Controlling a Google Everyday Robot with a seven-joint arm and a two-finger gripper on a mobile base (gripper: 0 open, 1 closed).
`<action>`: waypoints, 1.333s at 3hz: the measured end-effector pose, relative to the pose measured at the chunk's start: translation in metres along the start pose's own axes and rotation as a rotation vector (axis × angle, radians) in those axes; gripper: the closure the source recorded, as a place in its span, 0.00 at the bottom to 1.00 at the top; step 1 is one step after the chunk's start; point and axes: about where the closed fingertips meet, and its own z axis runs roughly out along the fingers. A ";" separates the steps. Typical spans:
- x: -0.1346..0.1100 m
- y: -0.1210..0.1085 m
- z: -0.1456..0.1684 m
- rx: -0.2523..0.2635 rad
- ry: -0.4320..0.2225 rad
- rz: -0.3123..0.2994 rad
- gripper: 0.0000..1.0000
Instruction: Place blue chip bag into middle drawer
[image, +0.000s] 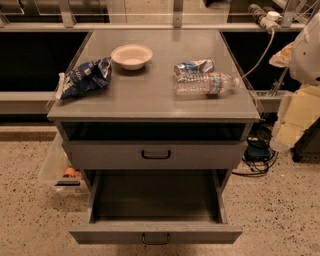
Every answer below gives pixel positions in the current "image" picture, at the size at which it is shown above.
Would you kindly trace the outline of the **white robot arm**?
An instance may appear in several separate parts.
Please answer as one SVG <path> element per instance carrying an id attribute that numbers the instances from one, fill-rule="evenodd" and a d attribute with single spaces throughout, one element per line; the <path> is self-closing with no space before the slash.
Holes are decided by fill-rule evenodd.
<path id="1" fill-rule="evenodd" d="M 320 13 L 269 63 L 288 67 L 290 77 L 301 83 L 294 93 L 282 97 L 272 130 L 271 148 L 285 152 L 320 118 Z"/>

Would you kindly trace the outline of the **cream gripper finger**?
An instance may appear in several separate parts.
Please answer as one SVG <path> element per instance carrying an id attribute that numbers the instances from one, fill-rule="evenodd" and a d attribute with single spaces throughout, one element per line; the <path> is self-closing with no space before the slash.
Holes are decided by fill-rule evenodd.
<path id="1" fill-rule="evenodd" d="M 274 151 L 293 148 L 304 132 L 320 118 L 320 86 L 303 85 L 281 99 L 270 146 Z"/>
<path id="2" fill-rule="evenodd" d="M 269 59 L 269 64 L 278 67 L 278 68 L 285 68 L 290 66 L 291 61 L 291 52 L 292 52 L 293 43 L 289 43 L 276 54 L 274 54 Z"/>

